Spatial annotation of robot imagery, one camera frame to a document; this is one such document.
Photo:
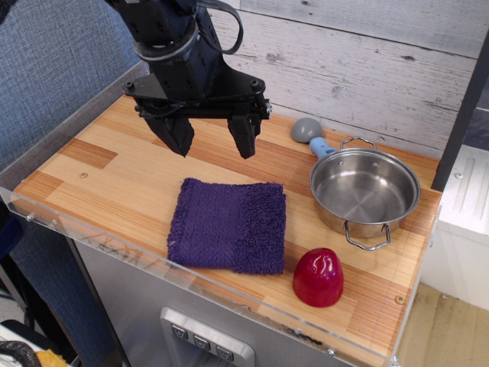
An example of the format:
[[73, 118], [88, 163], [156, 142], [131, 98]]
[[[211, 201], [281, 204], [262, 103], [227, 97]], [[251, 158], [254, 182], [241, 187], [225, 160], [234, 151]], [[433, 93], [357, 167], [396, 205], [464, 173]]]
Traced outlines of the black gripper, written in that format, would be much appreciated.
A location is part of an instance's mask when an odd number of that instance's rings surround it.
[[124, 7], [122, 19], [135, 53], [149, 67], [124, 91], [143, 116], [158, 117], [144, 119], [150, 130], [185, 157], [194, 137], [188, 118], [228, 119], [240, 155], [255, 155], [261, 119], [270, 117], [265, 83], [224, 60], [239, 49], [244, 32], [233, 47], [222, 49], [206, 7]]

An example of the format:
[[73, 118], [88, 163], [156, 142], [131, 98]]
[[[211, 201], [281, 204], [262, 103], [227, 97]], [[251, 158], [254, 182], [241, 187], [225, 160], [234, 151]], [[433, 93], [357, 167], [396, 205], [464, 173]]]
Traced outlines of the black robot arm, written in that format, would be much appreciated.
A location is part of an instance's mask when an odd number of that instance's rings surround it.
[[191, 119], [225, 119], [240, 155], [255, 153], [261, 122], [270, 117], [265, 83], [233, 70], [224, 60], [241, 46], [222, 49], [210, 8], [240, 16], [221, 1], [110, 1], [133, 37], [149, 74], [124, 85], [139, 116], [173, 152], [186, 156], [194, 137]]

